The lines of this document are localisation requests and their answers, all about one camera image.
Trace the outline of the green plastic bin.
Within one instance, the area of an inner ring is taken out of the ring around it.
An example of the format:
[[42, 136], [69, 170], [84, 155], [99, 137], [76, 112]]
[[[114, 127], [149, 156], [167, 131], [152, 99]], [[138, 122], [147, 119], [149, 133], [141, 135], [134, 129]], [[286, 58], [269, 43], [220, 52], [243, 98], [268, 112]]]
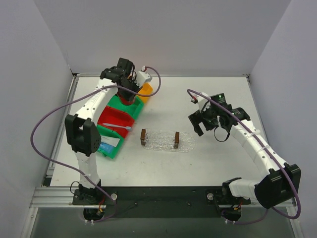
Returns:
[[108, 129], [101, 125], [97, 126], [97, 130], [102, 138], [98, 152], [105, 157], [113, 159], [123, 144], [123, 137], [114, 130]]
[[118, 96], [114, 95], [110, 101], [108, 102], [107, 106], [111, 108], [115, 108], [119, 111], [125, 112], [129, 114], [133, 119], [137, 119], [144, 103], [136, 96], [134, 98], [134, 103], [131, 105], [124, 105]]

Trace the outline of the green plastic bin upper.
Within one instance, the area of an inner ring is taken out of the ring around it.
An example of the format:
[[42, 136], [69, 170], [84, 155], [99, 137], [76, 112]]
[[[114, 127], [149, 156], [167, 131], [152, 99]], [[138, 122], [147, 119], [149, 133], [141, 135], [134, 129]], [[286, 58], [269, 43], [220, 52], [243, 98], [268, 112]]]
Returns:
[[131, 105], [124, 105], [118, 96], [114, 95], [110, 101], [108, 102], [107, 106], [111, 108], [115, 108], [119, 111], [125, 112], [129, 114], [133, 119], [137, 119], [144, 103], [136, 96], [134, 98], [134, 103]]

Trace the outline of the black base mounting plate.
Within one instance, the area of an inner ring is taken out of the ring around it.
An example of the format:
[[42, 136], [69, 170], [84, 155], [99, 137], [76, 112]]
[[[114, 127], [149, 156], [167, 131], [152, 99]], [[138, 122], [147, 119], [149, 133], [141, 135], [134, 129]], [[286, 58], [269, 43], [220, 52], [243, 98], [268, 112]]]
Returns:
[[104, 187], [112, 196], [87, 197], [74, 191], [72, 204], [84, 207], [88, 220], [113, 218], [218, 218], [220, 207], [250, 205], [250, 200], [229, 197], [221, 186]]

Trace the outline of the green plastic bin lower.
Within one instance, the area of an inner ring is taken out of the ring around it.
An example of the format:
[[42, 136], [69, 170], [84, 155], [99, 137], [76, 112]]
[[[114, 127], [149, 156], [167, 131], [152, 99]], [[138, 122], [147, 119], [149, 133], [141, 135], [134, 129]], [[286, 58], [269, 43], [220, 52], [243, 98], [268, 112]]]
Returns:
[[114, 130], [108, 129], [101, 125], [97, 126], [97, 130], [102, 138], [98, 152], [105, 157], [113, 159], [123, 144], [123, 137]]

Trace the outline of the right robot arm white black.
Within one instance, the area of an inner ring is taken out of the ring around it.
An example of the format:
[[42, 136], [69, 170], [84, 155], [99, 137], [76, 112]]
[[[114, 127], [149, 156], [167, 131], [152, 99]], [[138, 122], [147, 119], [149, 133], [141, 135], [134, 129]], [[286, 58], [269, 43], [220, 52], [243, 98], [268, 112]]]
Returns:
[[259, 171], [260, 179], [249, 180], [236, 177], [222, 184], [223, 196], [234, 201], [238, 198], [255, 199], [266, 209], [275, 207], [289, 199], [296, 198], [301, 170], [288, 164], [261, 136], [250, 116], [241, 108], [227, 103], [223, 93], [208, 96], [205, 93], [188, 90], [191, 101], [198, 110], [189, 115], [189, 120], [198, 136], [207, 131], [222, 128], [227, 137], [235, 138], [251, 158]]

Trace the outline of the red plastic bin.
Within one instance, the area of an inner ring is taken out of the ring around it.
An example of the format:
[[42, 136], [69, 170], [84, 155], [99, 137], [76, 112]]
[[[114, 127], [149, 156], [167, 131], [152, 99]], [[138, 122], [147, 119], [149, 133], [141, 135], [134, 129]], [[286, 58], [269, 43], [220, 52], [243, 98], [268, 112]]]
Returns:
[[101, 125], [103, 127], [106, 127], [108, 129], [114, 130], [119, 135], [121, 135], [123, 138], [125, 138], [129, 131], [123, 129], [123, 128], [117, 128], [117, 127], [111, 127], [111, 126], [105, 126], [103, 123], [111, 123], [121, 126], [130, 126], [132, 127], [134, 124], [134, 119], [127, 113], [119, 111], [115, 108], [111, 108], [109, 106], [106, 106], [103, 110], [102, 114], [99, 117], [98, 125]]

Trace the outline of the white toothpaste tube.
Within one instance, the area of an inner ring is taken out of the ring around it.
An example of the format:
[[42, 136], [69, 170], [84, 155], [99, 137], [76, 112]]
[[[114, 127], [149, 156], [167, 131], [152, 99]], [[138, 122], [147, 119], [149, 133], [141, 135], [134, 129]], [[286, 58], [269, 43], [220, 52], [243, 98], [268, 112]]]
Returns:
[[110, 137], [110, 136], [101, 136], [101, 142], [108, 144], [112, 147], [116, 147], [118, 145], [118, 143], [120, 142], [120, 138], [116, 138], [116, 137]]

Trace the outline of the white toothbrush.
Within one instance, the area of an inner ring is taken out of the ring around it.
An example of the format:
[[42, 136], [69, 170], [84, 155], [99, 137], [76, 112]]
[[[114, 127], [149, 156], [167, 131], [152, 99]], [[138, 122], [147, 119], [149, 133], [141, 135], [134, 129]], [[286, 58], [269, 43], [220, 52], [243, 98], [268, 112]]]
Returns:
[[117, 127], [117, 128], [123, 128], [127, 131], [130, 131], [132, 128], [130, 126], [121, 126], [121, 125], [116, 125], [116, 124], [111, 124], [111, 123], [103, 123], [105, 126], [111, 126], [111, 127]]

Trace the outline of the yellow plastic bin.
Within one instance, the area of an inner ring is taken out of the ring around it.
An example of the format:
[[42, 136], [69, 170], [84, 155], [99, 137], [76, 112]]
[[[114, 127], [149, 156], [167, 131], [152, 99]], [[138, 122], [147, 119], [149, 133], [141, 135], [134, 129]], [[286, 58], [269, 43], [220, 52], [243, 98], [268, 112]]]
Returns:
[[[153, 92], [153, 88], [151, 87], [151, 85], [149, 83], [145, 83], [142, 87], [142, 89], [138, 92], [139, 94], [142, 94], [142, 95], [149, 95], [149, 94], [152, 94]], [[137, 96], [143, 104], [145, 104], [149, 97], [144, 97], [144, 96]]]

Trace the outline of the red cup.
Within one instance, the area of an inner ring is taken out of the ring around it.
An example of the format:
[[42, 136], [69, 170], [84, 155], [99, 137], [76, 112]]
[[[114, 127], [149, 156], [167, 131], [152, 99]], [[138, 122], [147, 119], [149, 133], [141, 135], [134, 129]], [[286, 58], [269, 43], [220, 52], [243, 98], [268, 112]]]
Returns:
[[117, 93], [117, 97], [119, 98], [120, 102], [123, 105], [126, 105], [126, 106], [132, 105], [135, 102], [135, 98], [134, 97], [131, 100], [127, 100], [122, 95], [120, 95], [119, 93]]

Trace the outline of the clear glass tray wooden handles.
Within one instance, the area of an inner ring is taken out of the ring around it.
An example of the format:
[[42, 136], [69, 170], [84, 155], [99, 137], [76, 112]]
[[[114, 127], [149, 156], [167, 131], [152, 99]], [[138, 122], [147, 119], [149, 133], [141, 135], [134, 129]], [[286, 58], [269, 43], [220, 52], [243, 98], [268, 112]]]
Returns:
[[143, 148], [165, 152], [190, 152], [195, 148], [191, 134], [180, 131], [164, 131], [143, 128], [140, 141]]

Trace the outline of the blue toothpaste box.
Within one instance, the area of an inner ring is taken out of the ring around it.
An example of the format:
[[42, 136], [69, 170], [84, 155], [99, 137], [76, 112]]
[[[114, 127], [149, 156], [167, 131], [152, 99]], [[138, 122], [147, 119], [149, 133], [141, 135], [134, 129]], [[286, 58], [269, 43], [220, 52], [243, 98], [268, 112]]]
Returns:
[[113, 149], [114, 147], [112, 145], [102, 142], [98, 148], [98, 151], [103, 153], [112, 153]]

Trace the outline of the aluminium frame rail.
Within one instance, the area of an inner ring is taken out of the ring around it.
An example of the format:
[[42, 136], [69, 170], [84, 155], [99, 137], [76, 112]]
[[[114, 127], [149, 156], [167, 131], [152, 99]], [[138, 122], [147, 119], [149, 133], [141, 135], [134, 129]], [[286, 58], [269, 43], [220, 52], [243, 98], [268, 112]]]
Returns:
[[97, 208], [97, 205], [73, 205], [73, 194], [68, 187], [37, 187], [30, 208]]

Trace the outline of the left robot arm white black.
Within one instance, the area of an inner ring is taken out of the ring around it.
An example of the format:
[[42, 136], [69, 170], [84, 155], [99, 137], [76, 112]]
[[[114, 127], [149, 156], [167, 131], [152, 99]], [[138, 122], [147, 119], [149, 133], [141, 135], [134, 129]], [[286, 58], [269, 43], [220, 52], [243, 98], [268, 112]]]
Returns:
[[116, 66], [103, 70], [95, 94], [74, 115], [65, 118], [67, 143], [82, 171], [79, 193], [91, 204], [98, 203], [102, 197], [102, 192], [96, 188], [101, 184], [95, 155], [101, 143], [98, 119], [114, 95], [118, 94], [123, 101], [131, 103], [135, 94], [152, 79], [144, 70], [134, 73], [133, 69], [131, 61], [120, 58]]

